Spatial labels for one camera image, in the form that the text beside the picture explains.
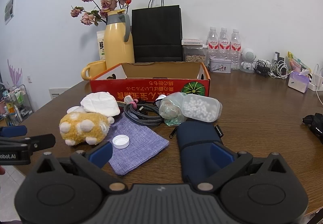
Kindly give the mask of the person left hand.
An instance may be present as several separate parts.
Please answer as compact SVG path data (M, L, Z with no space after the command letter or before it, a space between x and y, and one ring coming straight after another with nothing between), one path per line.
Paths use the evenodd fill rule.
M5 174L5 169L2 166L0 166L0 175L4 175L4 174Z

